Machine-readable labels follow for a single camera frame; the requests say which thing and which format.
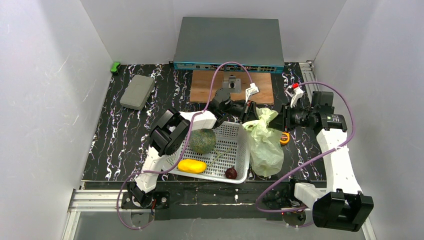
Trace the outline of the light green plastic bag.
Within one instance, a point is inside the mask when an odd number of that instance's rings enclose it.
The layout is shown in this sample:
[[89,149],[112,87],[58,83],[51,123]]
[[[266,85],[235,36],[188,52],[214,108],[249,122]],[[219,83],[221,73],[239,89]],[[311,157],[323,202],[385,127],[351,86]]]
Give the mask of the light green plastic bag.
[[242,124],[250,148],[250,165],[256,175],[270,177],[279,173],[284,162],[280,138],[282,131],[269,127],[278,112],[267,107],[255,109],[258,119]]

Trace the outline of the white plastic basket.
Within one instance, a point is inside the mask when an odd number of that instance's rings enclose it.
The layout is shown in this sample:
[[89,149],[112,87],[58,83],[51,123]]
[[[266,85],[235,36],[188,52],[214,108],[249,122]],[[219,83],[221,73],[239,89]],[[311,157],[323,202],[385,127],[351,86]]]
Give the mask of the white plastic basket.
[[[243,183],[248,175],[250,165],[250,148],[247,143],[247,132],[238,123],[225,121],[215,128],[216,146],[206,154],[199,154],[192,150],[190,145],[184,151],[182,159],[193,159],[205,162],[207,168],[199,174],[187,173],[174,168],[169,173],[173,175],[196,178],[207,181],[216,181],[230,184]],[[225,171],[234,167],[237,171],[236,179],[227,179]]]

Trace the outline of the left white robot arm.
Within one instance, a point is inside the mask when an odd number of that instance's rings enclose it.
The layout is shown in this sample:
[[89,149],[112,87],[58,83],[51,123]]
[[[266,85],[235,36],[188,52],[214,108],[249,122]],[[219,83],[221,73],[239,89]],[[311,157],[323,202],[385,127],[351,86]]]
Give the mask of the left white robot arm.
[[248,88],[245,98],[232,100],[230,92],[220,88],[214,96],[209,96],[205,108],[201,111],[182,112],[168,109],[156,121],[149,133],[148,151],[140,172],[134,174],[134,181],[126,189],[142,208],[153,200],[158,176],[177,168],[183,161],[184,152],[191,147],[190,140],[195,134],[205,135],[224,122],[224,115],[233,115],[243,122],[257,120],[256,102],[251,100],[259,90]]

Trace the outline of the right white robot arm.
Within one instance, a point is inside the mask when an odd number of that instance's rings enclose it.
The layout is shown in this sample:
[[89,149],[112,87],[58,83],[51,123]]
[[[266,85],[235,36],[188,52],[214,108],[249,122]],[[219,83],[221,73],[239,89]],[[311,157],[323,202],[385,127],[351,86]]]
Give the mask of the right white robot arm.
[[326,173],[326,191],[319,191],[310,181],[291,180],[284,195],[312,210],[316,227],[357,232],[374,208],[371,196],[363,194],[352,168],[345,141],[346,119],[335,113],[333,92],[315,91],[309,107],[297,105],[302,93],[289,93],[290,103],[284,105],[271,126],[283,130],[306,127],[314,131]]

